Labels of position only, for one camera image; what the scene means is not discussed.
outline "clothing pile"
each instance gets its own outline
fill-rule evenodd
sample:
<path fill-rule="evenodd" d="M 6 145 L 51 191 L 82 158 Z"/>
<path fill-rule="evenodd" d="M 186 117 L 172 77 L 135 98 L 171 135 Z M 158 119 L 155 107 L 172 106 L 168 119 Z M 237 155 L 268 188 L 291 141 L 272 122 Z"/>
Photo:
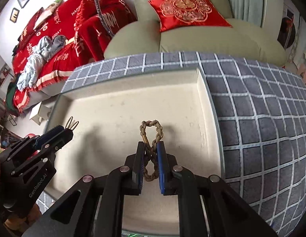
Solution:
<path fill-rule="evenodd" d="M 21 73 L 17 88 L 23 91 L 25 88 L 32 88 L 37 82 L 38 75 L 42 67 L 66 44 L 66 37 L 62 35 L 56 36 L 53 40 L 49 36 L 44 36 L 39 43 L 32 47 L 33 53 L 28 57 L 28 62 Z"/>

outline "red pillow with gold embroidery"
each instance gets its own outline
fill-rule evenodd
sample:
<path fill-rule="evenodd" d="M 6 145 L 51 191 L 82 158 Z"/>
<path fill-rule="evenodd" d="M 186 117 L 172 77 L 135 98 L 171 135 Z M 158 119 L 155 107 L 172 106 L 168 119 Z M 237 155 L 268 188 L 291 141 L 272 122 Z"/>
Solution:
<path fill-rule="evenodd" d="M 232 27 L 210 0 L 150 0 L 160 18 L 160 32 L 184 26 Z"/>
<path fill-rule="evenodd" d="M 35 26 L 35 23 L 37 21 L 37 19 L 39 18 L 39 16 L 41 15 L 41 13 L 43 12 L 43 7 L 41 7 L 33 16 L 32 18 L 29 20 L 27 26 L 24 28 L 20 39 L 19 39 L 19 49 L 22 50 L 28 43 L 29 39 L 34 35 L 34 33 L 36 32 L 33 28 Z"/>

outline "grid pattern fabric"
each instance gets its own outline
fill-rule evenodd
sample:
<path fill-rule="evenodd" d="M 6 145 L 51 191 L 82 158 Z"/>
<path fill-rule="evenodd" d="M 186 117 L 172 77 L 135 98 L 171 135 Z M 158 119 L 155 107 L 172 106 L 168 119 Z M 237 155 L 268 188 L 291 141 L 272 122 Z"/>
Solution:
<path fill-rule="evenodd" d="M 130 55 L 76 68 L 62 92 L 107 79 L 199 67 L 223 143 L 225 181 L 277 232 L 288 236 L 306 210 L 306 87 L 258 61 L 199 52 Z"/>
<path fill-rule="evenodd" d="M 43 214 L 46 212 L 51 205 L 54 203 L 54 199 L 51 198 L 47 193 L 44 191 L 40 194 L 39 198 L 36 201 L 37 205 L 39 206 L 39 209 L 41 213 Z"/>

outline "braided rope loop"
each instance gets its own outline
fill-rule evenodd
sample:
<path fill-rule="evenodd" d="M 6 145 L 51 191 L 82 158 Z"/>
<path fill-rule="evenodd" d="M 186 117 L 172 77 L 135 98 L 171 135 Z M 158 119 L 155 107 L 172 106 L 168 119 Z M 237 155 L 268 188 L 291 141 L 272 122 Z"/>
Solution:
<path fill-rule="evenodd" d="M 152 146 L 149 144 L 149 140 L 146 137 L 145 129 L 146 127 L 155 126 L 156 127 L 156 136 L 155 139 L 152 141 Z M 157 143 L 163 138 L 163 127 L 157 120 L 153 121 L 142 121 L 140 125 L 140 135 L 142 136 L 143 142 L 145 143 L 145 155 L 144 155 L 144 179 L 147 182 L 151 182 L 154 179 L 158 178 L 159 170 L 158 170 L 158 162 L 157 162 Z M 154 164 L 154 172 L 149 175 L 146 166 L 148 165 L 149 161 L 152 161 Z"/>

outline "metal cable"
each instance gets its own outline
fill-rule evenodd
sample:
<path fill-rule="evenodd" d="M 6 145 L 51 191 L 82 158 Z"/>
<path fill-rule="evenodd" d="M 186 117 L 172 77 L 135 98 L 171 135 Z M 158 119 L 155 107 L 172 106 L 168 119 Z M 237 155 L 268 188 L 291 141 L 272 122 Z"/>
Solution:
<path fill-rule="evenodd" d="M 114 33 L 111 31 L 110 26 L 107 25 L 106 21 L 104 20 L 104 17 L 101 14 L 99 0 L 94 0 L 94 2 L 95 2 L 95 6 L 96 6 L 96 10 L 97 10 L 97 14 L 98 14 L 98 17 L 100 19 L 100 22 L 102 23 L 102 25 L 105 28 L 105 30 L 107 31 L 107 33 L 111 36 L 111 38 L 113 38 Z"/>

